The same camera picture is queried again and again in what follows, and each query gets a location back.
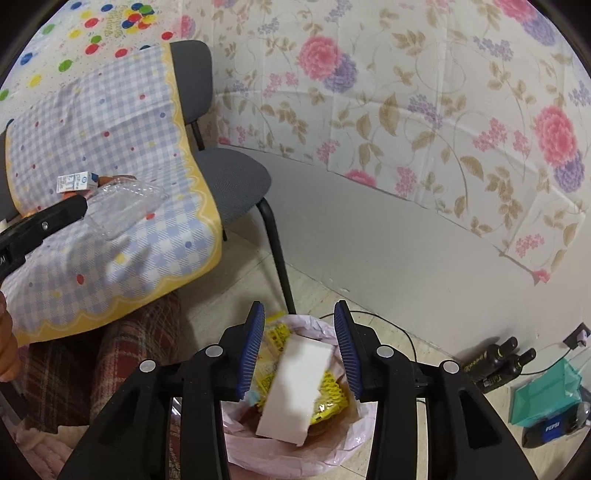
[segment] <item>floral wallpaper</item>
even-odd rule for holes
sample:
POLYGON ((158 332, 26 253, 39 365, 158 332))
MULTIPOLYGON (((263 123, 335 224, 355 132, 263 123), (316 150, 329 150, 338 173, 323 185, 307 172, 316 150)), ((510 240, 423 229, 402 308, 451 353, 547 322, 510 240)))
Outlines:
POLYGON ((70 0, 60 15, 0 89, 0 121, 113 55, 195 38, 214 62, 206 138, 412 201, 536 281, 591 204, 591 80, 527 0, 70 0))

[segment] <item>chair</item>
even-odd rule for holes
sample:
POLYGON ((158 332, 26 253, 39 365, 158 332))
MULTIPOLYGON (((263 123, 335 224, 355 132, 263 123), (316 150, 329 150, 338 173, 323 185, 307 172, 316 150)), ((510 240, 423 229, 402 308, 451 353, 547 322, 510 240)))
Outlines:
MULTIPOLYGON (((212 103, 212 57, 209 48, 203 42, 187 40, 172 43, 171 51, 184 122, 191 125, 199 149, 193 152, 193 157, 212 192, 222 225, 229 225, 257 206, 267 230, 285 306, 290 314, 295 314, 277 224, 265 199, 271 187, 269 172, 259 162, 239 151, 227 148, 205 150, 197 119, 207 113, 212 103)), ((0 136, 0 166, 5 163, 4 144, 5 132, 0 136)), ((10 220, 17 214, 8 191, 6 169, 0 168, 0 220, 10 220)))

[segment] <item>black handle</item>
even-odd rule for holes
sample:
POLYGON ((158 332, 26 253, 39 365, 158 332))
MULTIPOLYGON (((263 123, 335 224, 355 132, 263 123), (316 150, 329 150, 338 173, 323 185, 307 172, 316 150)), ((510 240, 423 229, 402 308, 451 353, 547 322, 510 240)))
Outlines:
POLYGON ((212 366, 224 360, 201 350, 183 364, 181 479, 230 480, 222 410, 212 388, 212 366))
POLYGON ((382 346, 374 354, 387 371, 384 398, 378 402, 374 443, 367 478, 387 480, 417 477, 417 399, 411 361, 401 352, 382 346))
POLYGON ((171 397, 160 392, 166 372, 176 366, 142 365, 92 422, 59 480, 168 478, 171 397))
POLYGON ((428 480, 537 480, 520 446, 455 362, 420 365, 427 389, 428 480))
POLYGON ((25 264, 25 256, 38 248, 43 240, 80 220, 87 209, 86 199, 74 195, 0 233, 0 285, 7 276, 25 264))

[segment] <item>teal gift bag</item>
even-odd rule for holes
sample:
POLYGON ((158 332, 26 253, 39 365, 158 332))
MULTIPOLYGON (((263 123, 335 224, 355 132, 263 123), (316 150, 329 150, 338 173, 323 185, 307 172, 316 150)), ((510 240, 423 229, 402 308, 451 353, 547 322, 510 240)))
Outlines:
POLYGON ((517 389, 513 397, 513 425, 531 427, 552 414, 581 402, 581 375, 562 359, 544 375, 517 389))

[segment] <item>wall outlet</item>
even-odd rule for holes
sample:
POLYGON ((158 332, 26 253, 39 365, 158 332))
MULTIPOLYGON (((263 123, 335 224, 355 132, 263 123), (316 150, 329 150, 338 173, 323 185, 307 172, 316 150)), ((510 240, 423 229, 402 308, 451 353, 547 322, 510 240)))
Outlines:
POLYGON ((587 338, 591 336, 591 330, 584 324, 581 323, 573 333, 571 333, 568 337, 563 340, 563 343, 569 347, 571 350, 575 350, 581 345, 579 344, 579 340, 582 338, 587 338))

